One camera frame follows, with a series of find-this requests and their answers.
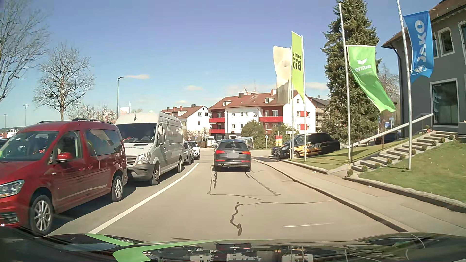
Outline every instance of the license plate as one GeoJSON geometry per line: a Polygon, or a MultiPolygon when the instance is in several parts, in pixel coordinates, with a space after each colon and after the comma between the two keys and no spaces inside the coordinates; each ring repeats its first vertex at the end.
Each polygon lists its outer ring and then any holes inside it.
{"type": "Polygon", "coordinates": [[[235,159],[239,156],[238,153],[227,153],[226,154],[226,157],[228,157],[229,159],[235,159]]]}

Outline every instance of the grass lawn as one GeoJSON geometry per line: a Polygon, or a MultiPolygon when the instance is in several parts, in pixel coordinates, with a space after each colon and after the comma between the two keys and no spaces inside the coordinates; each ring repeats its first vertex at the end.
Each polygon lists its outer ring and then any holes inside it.
{"type": "MultiPolygon", "coordinates": [[[[406,141],[408,141],[408,138],[385,144],[384,150],[390,147],[394,147],[396,145],[402,144],[406,141]]],[[[382,150],[382,145],[369,145],[369,146],[355,147],[353,148],[353,161],[356,162],[360,159],[368,157],[381,150],[382,150]]],[[[350,163],[350,161],[348,161],[348,149],[341,149],[341,150],[338,150],[338,151],[335,151],[329,154],[325,154],[325,155],[307,157],[306,162],[304,162],[304,158],[294,159],[293,161],[296,161],[302,164],[320,167],[320,168],[325,168],[327,170],[334,169],[344,164],[350,163]]]]}
{"type": "Polygon", "coordinates": [[[453,141],[390,167],[359,175],[361,178],[412,188],[466,202],[466,143],[453,141]]]}

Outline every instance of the side mirror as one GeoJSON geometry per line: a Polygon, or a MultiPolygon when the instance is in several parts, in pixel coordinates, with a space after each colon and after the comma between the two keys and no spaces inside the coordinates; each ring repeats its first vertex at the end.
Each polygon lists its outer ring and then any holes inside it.
{"type": "Polygon", "coordinates": [[[165,144],[165,135],[160,135],[160,138],[158,139],[158,141],[161,145],[165,144]]]}
{"type": "Polygon", "coordinates": [[[57,157],[55,158],[56,163],[63,163],[63,162],[68,162],[73,159],[73,155],[68,152],[63,152],[61,154],[58,154],[57,157]]]}

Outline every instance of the denns bio flag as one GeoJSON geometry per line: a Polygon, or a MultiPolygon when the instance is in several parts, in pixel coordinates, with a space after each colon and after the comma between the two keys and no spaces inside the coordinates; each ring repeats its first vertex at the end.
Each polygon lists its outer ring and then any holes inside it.
{"type": "Polygon", "coordinates": [[[396,110],[377,77],[376,47],[347,46],[348,60],[354,79],[380,112],[396,110]]]}
{"type": "Polygon", "coordinates": [[[429,11],[405,15],[412,46],[411,83],[420,76],[430,77],[434,69],[431,16],[429,11]]]}
{"type": "Polygon", "coordinates": [[[302,37],[291,32],[292,69],[291,83],[304,101],[304,59],[302,57],[302,37]]]}

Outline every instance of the red balcony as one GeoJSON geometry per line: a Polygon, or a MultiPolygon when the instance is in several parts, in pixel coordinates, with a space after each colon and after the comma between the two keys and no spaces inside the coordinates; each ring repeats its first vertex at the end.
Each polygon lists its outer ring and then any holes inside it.
{"type": "Polygon", "coordinates": [[[212,117],[209,118],[209,123],[225,123],[224,117],[212,117]]]}
{"type": "Polygon", "coordinates": [[[283,122],[283,117],[260,117],[260,122],[283,122]]]}
{"type": "Polygon", "coordinates": [[[225,134],[225,129],[212,128],[210,129],[211,134],[225,134]]]}

